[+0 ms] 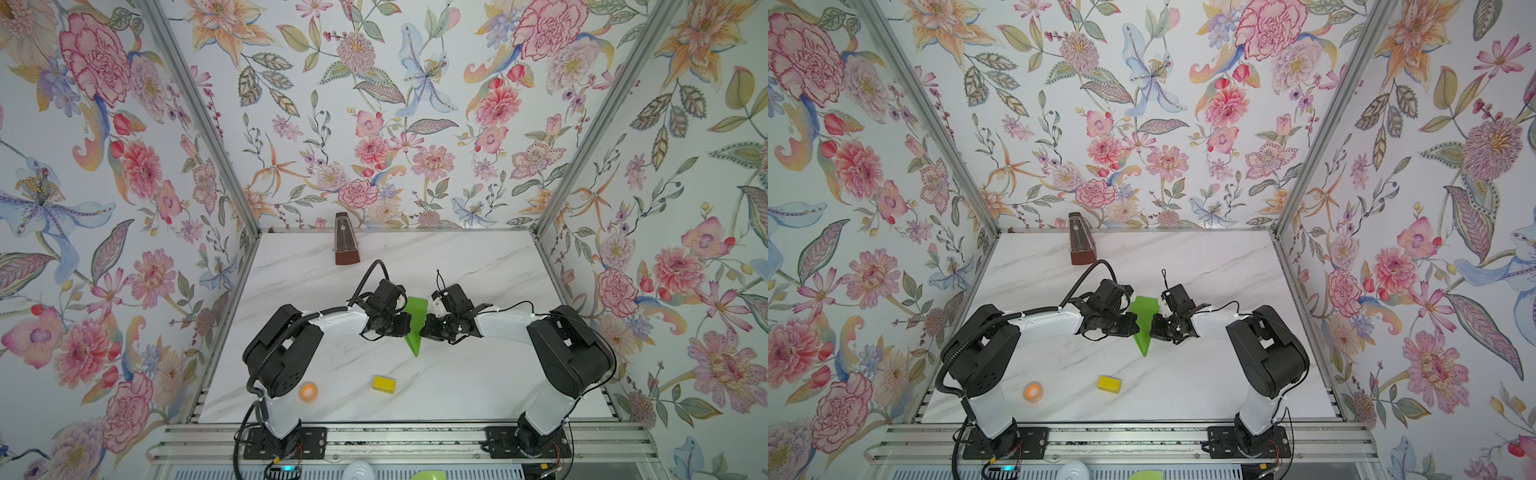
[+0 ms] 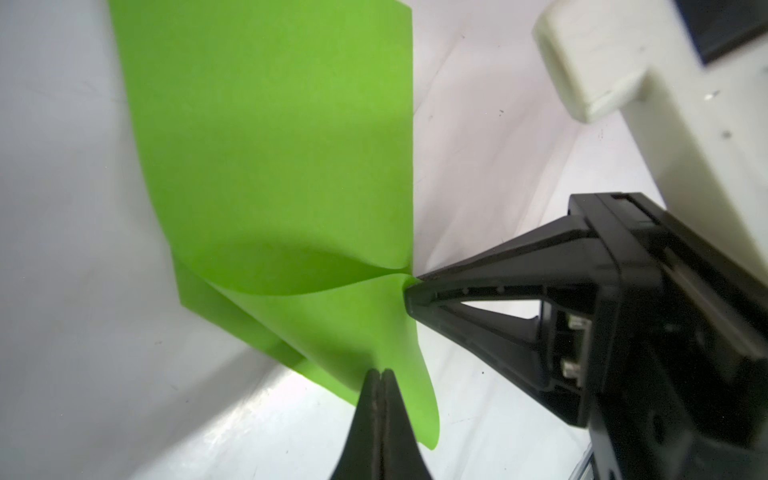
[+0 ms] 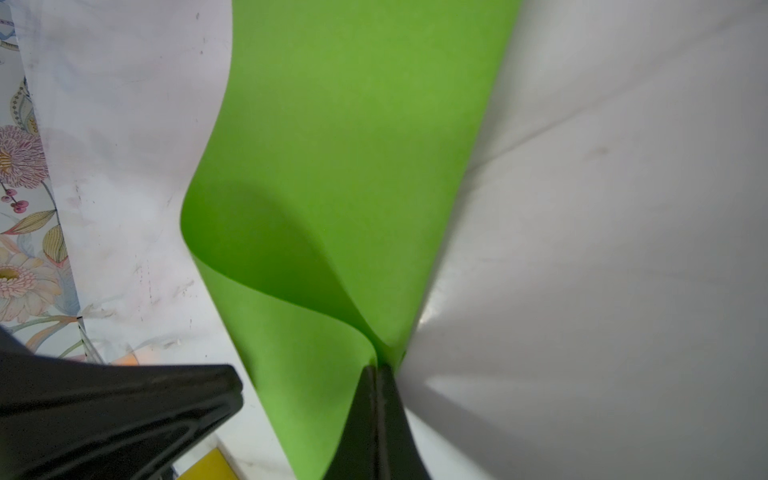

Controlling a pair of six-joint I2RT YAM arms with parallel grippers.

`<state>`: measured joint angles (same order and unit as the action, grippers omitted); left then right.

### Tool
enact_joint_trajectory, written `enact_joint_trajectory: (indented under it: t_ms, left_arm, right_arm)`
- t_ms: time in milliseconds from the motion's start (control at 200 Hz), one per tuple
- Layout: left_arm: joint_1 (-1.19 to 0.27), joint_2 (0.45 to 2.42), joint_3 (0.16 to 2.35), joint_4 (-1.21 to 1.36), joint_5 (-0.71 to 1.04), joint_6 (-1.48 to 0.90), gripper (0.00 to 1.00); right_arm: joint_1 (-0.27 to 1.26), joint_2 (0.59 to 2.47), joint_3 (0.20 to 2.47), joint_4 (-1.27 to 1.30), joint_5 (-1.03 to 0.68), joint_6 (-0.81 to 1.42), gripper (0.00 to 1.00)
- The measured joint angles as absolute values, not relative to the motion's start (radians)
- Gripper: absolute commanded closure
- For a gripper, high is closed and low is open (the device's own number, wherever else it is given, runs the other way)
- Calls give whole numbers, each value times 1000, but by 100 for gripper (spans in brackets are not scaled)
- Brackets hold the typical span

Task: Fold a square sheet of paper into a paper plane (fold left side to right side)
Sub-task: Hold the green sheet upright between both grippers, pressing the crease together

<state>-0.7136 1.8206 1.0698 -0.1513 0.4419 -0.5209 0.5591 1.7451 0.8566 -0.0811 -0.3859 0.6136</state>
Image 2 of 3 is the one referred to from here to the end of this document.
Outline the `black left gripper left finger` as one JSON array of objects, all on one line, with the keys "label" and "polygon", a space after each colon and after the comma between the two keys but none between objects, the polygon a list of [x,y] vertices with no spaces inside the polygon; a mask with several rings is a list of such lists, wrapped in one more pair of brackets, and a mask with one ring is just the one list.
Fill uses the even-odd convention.
[{"label": "black left gripper left finger", "polygon": [[360,391],[332,480],[376,480],[382,474],[382,375],[370,370]]}]

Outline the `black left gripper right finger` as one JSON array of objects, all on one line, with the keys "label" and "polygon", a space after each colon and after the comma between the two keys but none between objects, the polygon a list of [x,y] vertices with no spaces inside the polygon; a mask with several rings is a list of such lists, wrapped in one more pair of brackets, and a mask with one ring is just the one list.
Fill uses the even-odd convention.
[{"label": "black left gripper right finger", "polygon": [[380,478],[431,480],[392,370],[382,373],[380,390]]}]

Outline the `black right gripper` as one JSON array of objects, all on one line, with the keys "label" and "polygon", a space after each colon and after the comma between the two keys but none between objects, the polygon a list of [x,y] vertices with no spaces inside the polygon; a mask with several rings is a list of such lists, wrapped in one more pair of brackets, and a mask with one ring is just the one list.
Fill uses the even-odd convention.
[{"label": "black right gripper", "polygon": [[565,315],[595,305],[589,224],[661,280],[650,305],[631,308],[627,362],[593,412],[593,476],[765,478],[766,287],[642,194],[574,194],[568,211],[423,276],[405,290],[408,314],[583,427],[585,394],[558,363],[574,344]]}]

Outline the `green square paper sheet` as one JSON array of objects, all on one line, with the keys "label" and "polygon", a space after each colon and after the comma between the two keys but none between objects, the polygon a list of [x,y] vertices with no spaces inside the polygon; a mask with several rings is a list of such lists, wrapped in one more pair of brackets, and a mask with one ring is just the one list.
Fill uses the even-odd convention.
[{"label": "green square paper sheet", "polygon": [[413,33],[398,1],[113,1],[137,153],[181,303],[355,402],[396,373],[440,435],[405,310]]}]

